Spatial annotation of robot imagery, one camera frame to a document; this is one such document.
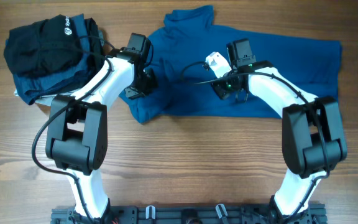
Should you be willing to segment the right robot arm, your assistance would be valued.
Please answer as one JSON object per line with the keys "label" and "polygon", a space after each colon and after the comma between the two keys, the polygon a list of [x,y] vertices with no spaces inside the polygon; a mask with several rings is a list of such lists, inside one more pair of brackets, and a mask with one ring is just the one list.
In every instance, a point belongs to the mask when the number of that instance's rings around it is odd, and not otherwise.
{"label": "right robot arm", "polygon": [[227,45],[229,57],[210,53],[205,67],[220,99],[245,91],[263,100],[282,119],[282,154],[287,171],[270,201],[270,222],[290,223],[306,215],[317,185],[347,157],[338,102],[302,90],[268,60],[256,61],[248,39]]}

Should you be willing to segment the blue polo shirt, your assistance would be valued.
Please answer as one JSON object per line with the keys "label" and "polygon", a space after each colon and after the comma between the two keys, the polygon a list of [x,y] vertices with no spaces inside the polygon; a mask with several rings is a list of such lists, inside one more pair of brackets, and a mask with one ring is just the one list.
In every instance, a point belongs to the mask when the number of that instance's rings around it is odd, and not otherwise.
{"label": "blue polo shirt", "polygon": [[[134,100],[121,93],[136,121],[147,123],[163,114],[276,118],[278,114],[266,102],[247,92],[251,77],[283,78],[319,97],[338,96],[339,41],[238,30],[213,20],[211,5],[176,9],[150,35],[154,47],[150,67],[158,86]],[[205,65],[206,57],[217,52],[228,58],[228,45],[242,39],[249,41],[256,61],[273,66],[274,71],[262,72],[255,65],[244,71],[231,67],[220,80]]]}

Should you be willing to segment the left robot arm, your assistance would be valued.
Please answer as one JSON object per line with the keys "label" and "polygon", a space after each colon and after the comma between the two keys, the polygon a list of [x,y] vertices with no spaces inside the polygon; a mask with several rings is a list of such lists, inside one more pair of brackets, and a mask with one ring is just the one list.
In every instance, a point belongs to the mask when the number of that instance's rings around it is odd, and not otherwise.
{"label": "left robot arm", "polygon": [[107,113],[123,93],[134,100],[151,94],[157,79],[149,68],[154,49],[142,34],[104,56],[100,71],[70,96],[57,95],[45,125],[46,156],[65,175],[76,205],[67,223],[112,223],[110,199],[104,192],[100,167],[108,148]]}

